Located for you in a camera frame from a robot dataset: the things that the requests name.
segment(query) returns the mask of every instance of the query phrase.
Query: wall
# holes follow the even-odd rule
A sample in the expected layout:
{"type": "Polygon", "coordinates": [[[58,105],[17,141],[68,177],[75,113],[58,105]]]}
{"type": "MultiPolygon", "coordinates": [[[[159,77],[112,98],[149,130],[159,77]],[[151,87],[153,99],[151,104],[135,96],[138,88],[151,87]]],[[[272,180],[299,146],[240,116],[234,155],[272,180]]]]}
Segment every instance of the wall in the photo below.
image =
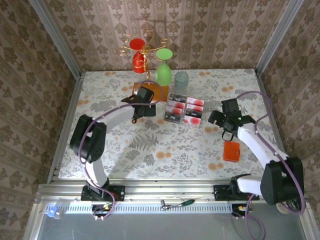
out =
{"type": "Polygon", "coordinates": [[[27,0],[0,1],[0,239],[23,236],[75,80],[27,0]]]}
{"type": "Polygon", "coordinates": [[[306,195],[320,226],[320,1],[305,0],[262,75],[291,156],[304,166],[306,195]]]}
{"type": "Polygon", "coordinates": [[[143,38],[145,30],[170,40],[172,69],[254,68],[288,2],[45,0],[83,72],[132,69],[133,53],[120,57],[116,49],[123,36],[143,38]]]}

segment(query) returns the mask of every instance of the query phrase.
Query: aluminum frame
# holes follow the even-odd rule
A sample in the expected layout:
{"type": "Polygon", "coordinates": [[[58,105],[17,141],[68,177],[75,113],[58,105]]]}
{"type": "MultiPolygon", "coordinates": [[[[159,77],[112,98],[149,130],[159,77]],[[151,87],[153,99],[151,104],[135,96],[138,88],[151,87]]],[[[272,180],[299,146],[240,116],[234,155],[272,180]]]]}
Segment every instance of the aluminum frame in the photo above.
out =
{"type": "Polygon", "coordinates": [[[76,80],[80,78],[81,70],[71,53],[67,42],[64,39],[64,36],[58,29],[55,24],[53,17],[48,10],[45,1],[39,0],[30,0],[32,7],[34,8],[36,14],[38,14],[40,21],[43,23],[45,29],[49,33],[50,37],[52,38],[54,45],[58,49],[59,53],[63,57],[65,63],[69,67],[72,75],[76,80]]]}
{"type": "MultiPolygon", "coordinates": [[[[52,207],[56,207],[65,214],[92,214],[92,203],[82,201],[81,203],[47,203],[45,214],[48,214],[52,207]]],[[[118,202],[112,214],[231,214],[232,203],[194,203],[186,207],[171,207],[163,210],[161,204],[154,203],[122,203],[118,202]]]]}
{"type": "Polygon", "coordinates": [[[277,24],[267,46],[265,47],[259,62],[257,63],[255,70],[262,74],[271,58],[273,57],[275,51],[277,50],[279,44],[284,38],[290,24],[294,20],[297,12],[299,11],[304,0],[290,0],[284,13],[282,14],[279,23],[277,24]]]}
{"type": "MultiPolygon", "coordinates": [[[[48,204],[71,204],[80,206],[82,187],[85,181],[54,181],[51,184],[39,185],[36,201],[28,221],[24,240],[37,239],[48,204]]],[[[246,201],[215,201],[213,185],[228,184],[229,179],[216,178],[130,178],[111,179],[110,184],[126,186],[125,201],[121,205],[136,206],[136,204],[154,205],[158,207],[160,200],[167,204],[181,203],[186,199],[196,199],[201,206],[214,206],[232,203],[245,204],[246,201]]],[[[263,199],[254,204],[267,204],[263,199]]],[[[306,203],[304,214],[300,217],[302,229],[308,240],[320,239],[319,230],[309,203],[306,203]]]]}
{"type": "MultiPolygon", "coordinates": [[[[257,80],[259,88],[260,88],[260,92],[262,92],[265,96],[267,96],[267,92],[266,92],[264,83],[262,81],[261,75],[256,70],[255,70],[255,76],[256,76],[256,80],[257,80]]],[[[275,119],[274,113],[272,111],[272,106],[269,105],[268,101],[264,97],[263,97],[263,102],[264,102],[266,112],[269,113],[270,125],[271,125],[272,131],[273,131],[275,142],[276,142],[278,148],[285,153],[286,150],[285,150],[284,144],[282,142],[282,139],[281,139],[281,136],[279,133],[276,119],[275,119]]]]}
{"type": "Polygon", "coordinates": [[[59,141],[56,146],[56,150],[55,150],[55,153],[53,156],[50,172],[49,172],[49,175],[48,175],[48,178],[46,181],[47,184],[51,183],[51,181],[54,177],[56,167],[60,166],[61,161],[64,157],[65,150],[66,150],[66,147],[68,144],[67,141],[68,141],[69,132],[72,127],[72,122],[74,119],[74,115],[75,115],[76,108],[77,108],[77,103],[78,103],[78,100],[80,97],[80,93],[82,90],[82,86],[84,84],[85,77],[86,77],[86,73],[84,72],[81,74],[81,77],[79,78],[79,80],[77,80],[75,82],[72,97],[71,97],[71,100],[69,103],[68,110],[65,115],[62,129],[61,129],[61,135],[59,137],[59,141]]]}

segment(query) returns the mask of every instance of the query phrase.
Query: green handle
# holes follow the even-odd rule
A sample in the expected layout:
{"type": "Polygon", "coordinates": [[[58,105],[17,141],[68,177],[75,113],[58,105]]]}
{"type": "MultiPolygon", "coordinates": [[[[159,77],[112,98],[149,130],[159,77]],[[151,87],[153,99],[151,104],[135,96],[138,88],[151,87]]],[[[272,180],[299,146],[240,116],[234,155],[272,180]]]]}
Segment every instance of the green handle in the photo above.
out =
{"type": "Polygon", "coordinates": [[[188,200],[188,201],[184,201],[184,202],[181,203],[181,204],[182,204],[182,206],[188,206],[188,205],[190,205],[190,204],[193,204],[195,201],[196,201],[196,200],[194,200],[194,199],[190,199],[190,200],[188,200]]]}

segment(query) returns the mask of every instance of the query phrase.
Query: metal base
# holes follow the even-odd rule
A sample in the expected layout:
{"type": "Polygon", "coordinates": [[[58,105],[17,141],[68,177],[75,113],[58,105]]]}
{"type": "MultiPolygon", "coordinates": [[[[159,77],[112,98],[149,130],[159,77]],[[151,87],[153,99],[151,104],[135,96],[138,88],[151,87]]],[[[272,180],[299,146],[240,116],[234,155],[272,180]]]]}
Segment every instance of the metal base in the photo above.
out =
{"type": "Polygon", "coordinates": [[[246,208],[246,204],[232,204],[232,213],[231,213],[232,216],[237,218],[237,217],[239,217],[239,215],[242,217],[244,217],[246,215],[245,211],[240,211],[238,209],[239,207],[246,208]]]}
{"type": "MultiPolygon", "coordinates": [[[[125,200],[125,186],[109,185],[102,188],[113,193],[117,202],[123,202],[125,200]]],[[[106,192],[95,188],[89,183],[86,183],[86,185],[82,188],[81,201],[112,202],[112,197],[106,192]]]]}
{"type": "MultiPolygon", "coordinates": [[[[238,193],[235,196],[232,195],[231,190],[229,189],[229,185],[214,185],[213,186],[213,193],[214,199],[216,201],[248,201],[250,197],[250,193],[238,193]]],[[[254,196],[252,198],[253,201],[259,201],[259,196],[254,196]]]]}
{"type": "MultiPolygon", "coordinates": [[[[212,192],[215,185],[227,185],[230,179],[214,179],[214,178],[140,178],[140,179],[110,179],[113,185],[125,186],[126,196],[123,203],[116,205],[116,212],[127,211],[149,211],[149,209],[160,209],[160,200],[165,200],[168,204],[178,204],[181,201],[188,199],[195,199],[196,202],[186,208],[181,208],[181,211],[188,210],[193,213],[200,211],[210,211],[210,207],[214,209],[215,206],[219,207],[221,204],[229,206],[230,204],[242,204],[245,201],[229,201],[221,202],[216,201],[212,192]]],[[[39,230],[42,224],[43,216],[46,212],[48,205],[54,204],[63,205],[71,211],[79,211],[83,213],[82,207],[86,203],[81,201],[82,188],[85,181],[54,181],[51,184],[40,184],[36,195],[35,204],[33,205],[30,220],[28,222],[24,239],[37,239],[39,230]]],[[[105,204],[105,202],[87,202],[88,210],[91,211],[92,205],[105,204]]],[[[254,205],[267,204],[263,199],[255,201],[254,205]]],[[[309,203],[303,216],[300,217],[303,230],[308,240],[320,239],[319,230],[315,223],[313,213],[309,203]]]]}

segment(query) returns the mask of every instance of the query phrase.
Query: clear glass cup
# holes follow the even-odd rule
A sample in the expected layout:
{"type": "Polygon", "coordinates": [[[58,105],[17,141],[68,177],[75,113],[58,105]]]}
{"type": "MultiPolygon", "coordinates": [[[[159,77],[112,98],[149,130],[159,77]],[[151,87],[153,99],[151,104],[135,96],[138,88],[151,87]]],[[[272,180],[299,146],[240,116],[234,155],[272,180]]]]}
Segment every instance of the clear glass cup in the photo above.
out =
{"type": "Polygon", "coordinates": [[[189,75],[185,71],[179,71],[174,75],[174,90],[178,95],[186,94],[189,83],[189,75]]]}

